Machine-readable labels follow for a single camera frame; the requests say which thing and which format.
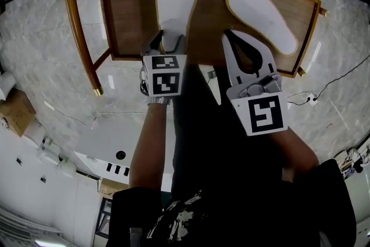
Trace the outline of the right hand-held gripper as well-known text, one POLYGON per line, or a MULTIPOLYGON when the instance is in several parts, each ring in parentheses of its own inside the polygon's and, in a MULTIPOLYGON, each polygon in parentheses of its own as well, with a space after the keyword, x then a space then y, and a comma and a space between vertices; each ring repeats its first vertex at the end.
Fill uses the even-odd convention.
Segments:
POLYGON ((224 30, 225 60, 231 88, 227 97, 248 136, 288 128, 287 97, 269 47, 250 34, 224 30))

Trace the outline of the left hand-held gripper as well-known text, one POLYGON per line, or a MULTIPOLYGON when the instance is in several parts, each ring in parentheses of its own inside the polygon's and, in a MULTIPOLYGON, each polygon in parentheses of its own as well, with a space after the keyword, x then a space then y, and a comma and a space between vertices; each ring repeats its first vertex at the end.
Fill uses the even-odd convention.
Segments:
POLYGON ((140 91, 148 97, 174 97, 182 92, 187 62, 184 54, 186 37, 170 37, 166 42, 165 54, 161 54, 162 36, 163 30, 159 30, 143 44, 140 51, 143 63, 140 91))

